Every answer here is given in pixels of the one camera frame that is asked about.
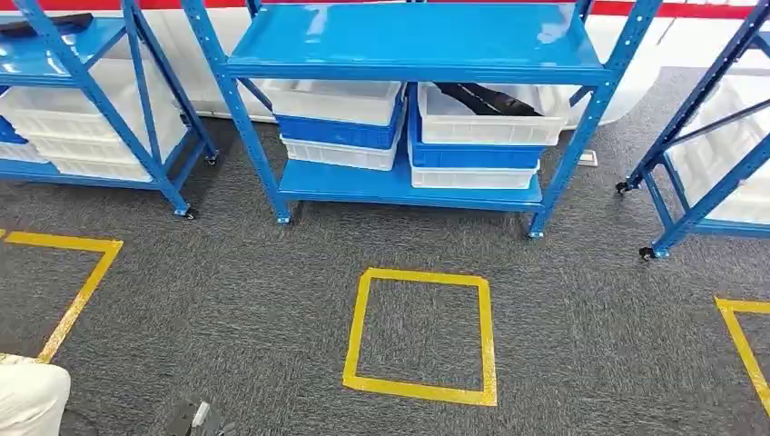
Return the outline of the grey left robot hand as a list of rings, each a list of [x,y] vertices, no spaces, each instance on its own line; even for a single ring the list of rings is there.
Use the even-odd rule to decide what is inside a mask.
[[[201,424],[201,435],[225,436],[233,435],[236,430],[234,422],[226,422],[220,415],[210,413]]]

